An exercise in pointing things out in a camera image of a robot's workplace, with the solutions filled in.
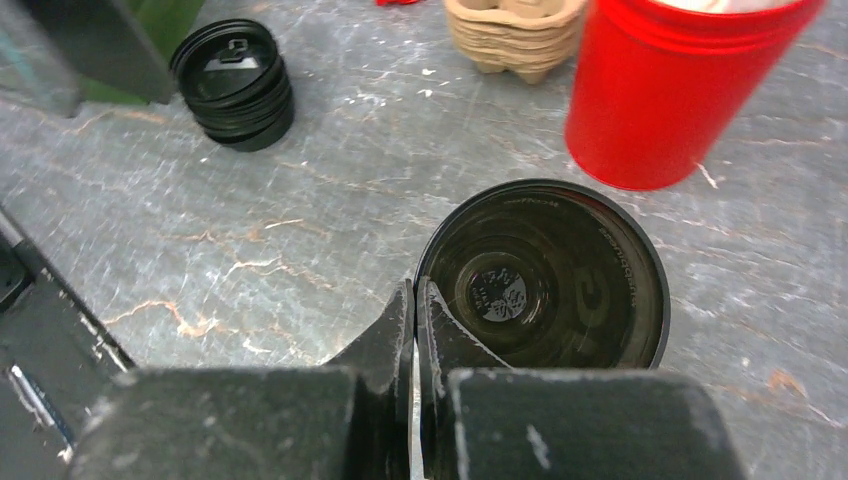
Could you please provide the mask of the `dark translucent cup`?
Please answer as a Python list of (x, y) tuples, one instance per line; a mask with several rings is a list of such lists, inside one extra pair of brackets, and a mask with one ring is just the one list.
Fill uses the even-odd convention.
[(414, 284), (518, 368), (657, 367), (671, 325), (655, 245), (588, 187), (530, 178), (483, 190), (437, 227)]

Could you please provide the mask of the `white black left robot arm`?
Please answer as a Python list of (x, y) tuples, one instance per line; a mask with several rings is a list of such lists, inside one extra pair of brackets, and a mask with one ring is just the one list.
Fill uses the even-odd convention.
[(148, 102), (174, 86), (163, 55), (124, 1), (3, 1), (1, 95), (70, 117), (87, 80)]

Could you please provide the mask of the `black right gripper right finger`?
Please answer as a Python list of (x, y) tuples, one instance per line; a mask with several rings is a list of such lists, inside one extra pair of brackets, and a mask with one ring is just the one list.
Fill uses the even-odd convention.
[(416, 292), (421, 448), (429, 479), (742, 479), (718, 408), (656, 370), (512, 368)]

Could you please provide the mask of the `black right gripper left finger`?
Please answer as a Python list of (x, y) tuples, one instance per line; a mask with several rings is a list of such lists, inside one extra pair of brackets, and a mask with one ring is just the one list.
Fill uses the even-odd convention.
[(406, 479), (414, 290), (314, 367), (135, 369), (98, 399), (70, 479)]

